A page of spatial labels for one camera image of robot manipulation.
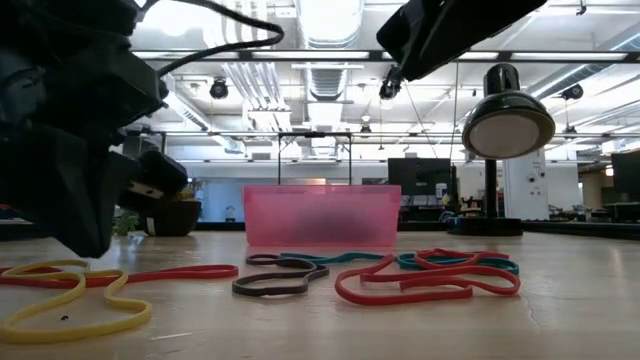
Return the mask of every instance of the computer monitor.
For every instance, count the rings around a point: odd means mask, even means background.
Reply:
[[[640,152],[611,154],[613,186],[627,201],[640,201]]]
[[[451,188],[449,159],[388,160],[389,184],[402,186],[402,195],[436,195],[436,184]]]

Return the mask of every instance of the table surface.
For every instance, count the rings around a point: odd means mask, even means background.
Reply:
[[[306,295],[288,298],[236,296],[230,280],[157,281],[129,285],[122,292],[153,304],[147,325],[74,343],[0,344],[0,359],[638,358],[640,243],[534,233],[502,239],[400,233],[396,251],[433,247],[511,254],[521,266],[520,296],[477,290],[472,299],[367,308],[342,300],[333,290],[335,275],[358,264],[332,266],[331,279],[313,283]],[[187,238],[114,240],[108,254],[91,263],[94,269],[140,272],[242,264],[249,253],[279,250],[248,249],[243,233],[203,232]],[[75,256],[50,239],[0,243],[1,266],[67,258]],[[244,275],[263,271],[240,267]],[[348,285],[360,286],[357,280]],[[377,284],[363,291],[397,290]],[[59,292],[0,287],[0,318]],[[62,315],[69,320],[60,321]],[[124,316],[105,309],[101,290],[91,289],[21,326],[78,326]]]

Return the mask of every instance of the wire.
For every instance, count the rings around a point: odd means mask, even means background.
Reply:
[[[253,47],[271,46],[281,42],[282,39],[284,39],[284,30],[280,25],[250,18],[248,16],[245,16],[238,12],[230,10],[213,1],[208,1],[208,0],[173,0],[173,1],[205,7],[209,10],[219,13],[220,15],[231,18],[232,20],[235,20],[241,24],[248,25],[248,26],[255,27],[262,30],[268,30],[276,33],[277,35],[264,40],[244,41],[244,42],[237,42],[233,44],[225,44],[225,45],[216,46],[213,48],[195,52],[191,55],[187,55],[183,58],[175,60],[172,63],[162,67],[160,70],[158,70],[158,75],[160,77],[167,75],[168,73],[190,62],[197,61],[211,55],[219,54],[225,51],[242,50],[242,49],[249,49]]]
[[[409,91],[409,84],[407,83],[407,80],[404,81],[404,87],[407,89],[407,94],[409,95],[409,100],[411,101],[411,106],[413,107],[413,111],[416,113],[416,117],[418,118],[418,122],[420,123],[420,126],[422,127],[422,132],[427,136],[427,141],[429,142],[429,145],[431,145],[431,151],[433,151],[433,155],[437,159],[438,158],[438,154],[436,153],[436,148],[435,148],[435,146],[433,146],[433,143],[431,142],[431,139],[429,139],[429,134],[427,133],[427,129],[424,127],[424,124],[422,123],[422,119],[420,118],[420,113],[418,112],[418,108],[416,107],[416,103],[413,102],[413,96],[411,96],[411,91]]]
[[[157,4],[160,0],[147,0],[146,3],[144,3],[144,5],[142,6],[142,8],[140,8],[140,10],[142,10],[142,12],[147,12],[149,11],[149,9],[151,9],[151,7],[155,4]]]
[[[379,102],[378,102],[378,117],[380,118],[380,147],[378,148],[378,150],[384,150],[384,147],[382,146],[382,98],[380,98]]]
[[[451,129],[451,147],[449,148],[449,159],[453,156],[453,137],[456,135],[456,123],[458,117],[458,76],[460,75],[460,60],[456,60],[456,88],[453,93],[453,129]]]
[[[564,116],[567,120],[567,129],[569,128],[569,106],[567,105],[567,99],[564,99]]]

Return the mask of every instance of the desk lamp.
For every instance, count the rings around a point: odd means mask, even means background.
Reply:
[[[450,234],[476,236],[522,235],[520,219],[497,214],[496,160],[512,159],[543,148],[555,133],[555,122],[542,103],[520,92],[516,68],[493,66],[484,77],[484,94],[471,110],[462,142],[485,158],[485,217],[455,218]]]

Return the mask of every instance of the pink plastic container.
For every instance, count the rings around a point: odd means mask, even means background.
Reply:
[[[247,185],[252,246],[388,247],[397,237],[397,185]]]

